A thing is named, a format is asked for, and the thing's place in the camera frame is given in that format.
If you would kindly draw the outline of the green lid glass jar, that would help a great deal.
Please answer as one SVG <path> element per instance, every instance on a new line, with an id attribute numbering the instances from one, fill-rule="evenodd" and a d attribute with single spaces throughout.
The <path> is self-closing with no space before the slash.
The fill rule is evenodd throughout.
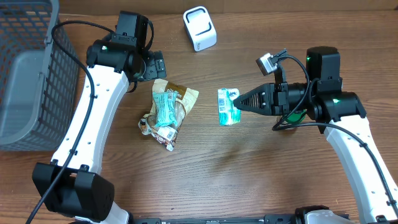
<path id="1" fill-rule="evenodd" d="M 296 111 L 294 114 L 289 116 L 285 122 L 289 124 L 301 123 L 305 119 L 306 114 L 306 110 Z"/>

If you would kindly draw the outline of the green white tissue pack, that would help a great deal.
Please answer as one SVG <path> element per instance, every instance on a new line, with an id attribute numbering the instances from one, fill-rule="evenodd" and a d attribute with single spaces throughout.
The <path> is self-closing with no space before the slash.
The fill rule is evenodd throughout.
<path id="1" fill-rule="evenodd" d="M 234 105 L 240 95 L 237 88 L 218 89 L 218 114 L 220 126 L 231 126 L 241 121 L 241 111 Z"/>

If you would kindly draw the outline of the teal wipes packet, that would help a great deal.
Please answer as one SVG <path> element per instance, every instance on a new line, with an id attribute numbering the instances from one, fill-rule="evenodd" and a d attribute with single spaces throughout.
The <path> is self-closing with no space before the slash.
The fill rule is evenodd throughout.
<path id="1" fill-rule="evenodd" d="M 156 124 L 155 127 L 169 126 L 171 124 L 177 125 L 175 115 L 175 102 L 177 94 L 172 91 L 162 93 L 152 93 L 156 108 Z"/>

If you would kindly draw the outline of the brown Panera snack bag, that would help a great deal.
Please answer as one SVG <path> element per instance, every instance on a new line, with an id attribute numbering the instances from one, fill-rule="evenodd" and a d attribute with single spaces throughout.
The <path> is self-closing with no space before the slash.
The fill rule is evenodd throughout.
<path id="1" fill-rule="evenodd" d="M 170 127 L 173 127 L 175 129 L 179 129 L 187 116 L 189 112 L 192 110 L 194 104 L 197 101 L 199 91 L 192 90 L 191 88 L 187 88 L 183 85 L 178 85 L 174 84 L 172 82 L 169 82 L 167 80 L 163 79 L 157 79 L 155 80 L 153 86 L 152 86 L 152 92 L 156 93 L 162 93 L 166 91 L 172 91 L 177 94 L 177 99 L 175 102 L 175 115 L 177 119 L 177 125 L 171 124 L 169 125 Z M 155 119 L 153 120 L 154 126 L 156 124 L 156 108 L 155 108 L 155 103 L 152 97 L 152 108 L 149 114 L 146 115 L 148 116 L 155 116 Z"/>

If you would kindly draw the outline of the small brown snack packet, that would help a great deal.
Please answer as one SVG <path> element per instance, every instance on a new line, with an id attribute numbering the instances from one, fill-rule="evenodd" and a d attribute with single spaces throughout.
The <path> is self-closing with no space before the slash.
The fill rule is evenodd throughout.
<path id="1" fill-rule="evenodd" d="M 166 150 L 172 152 L 175 148 L 178 131 L 170 126 L 163 126 L 156 128 L 153 120 L 155 116 L 148 116 L 141 118 L 138 126 L 143 135 L 151 135 L 157 142 L 159 142 Z"/>

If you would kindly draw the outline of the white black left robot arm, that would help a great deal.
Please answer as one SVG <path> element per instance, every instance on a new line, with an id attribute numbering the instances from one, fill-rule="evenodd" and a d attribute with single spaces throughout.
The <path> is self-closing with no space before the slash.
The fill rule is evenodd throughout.
<path id="1" fill-rule="evenodd" d="M 114 200 L 114 185 L 101 176 L 104 145 L 115 112 L 139 82 L 166 77 L 162 52 L 150 50 L 152 22 L 123 11 L 113 30 L 88 47 L 85 84 L 68 131 L 48 164 L 37 163 L 32 180 L 40 205 L 75 223 L 132 223 Z"/>

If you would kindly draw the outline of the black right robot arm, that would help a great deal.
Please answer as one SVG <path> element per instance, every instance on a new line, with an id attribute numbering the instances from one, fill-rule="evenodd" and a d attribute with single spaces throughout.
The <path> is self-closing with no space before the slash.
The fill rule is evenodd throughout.
<path id="1" fill-rule="evenodd" d="M 397 223 L 397 185 L 374 142 L 361 100 L 356 93 L 343 91 L 338 49 L 311 47 L 305 63 L 282 50 L 267 53 L 256 63 L 275 81 L 237 97 L 233 105 L 278 116 L 273 131 L 317 127 L 343 166 L 360 222 Z"/>

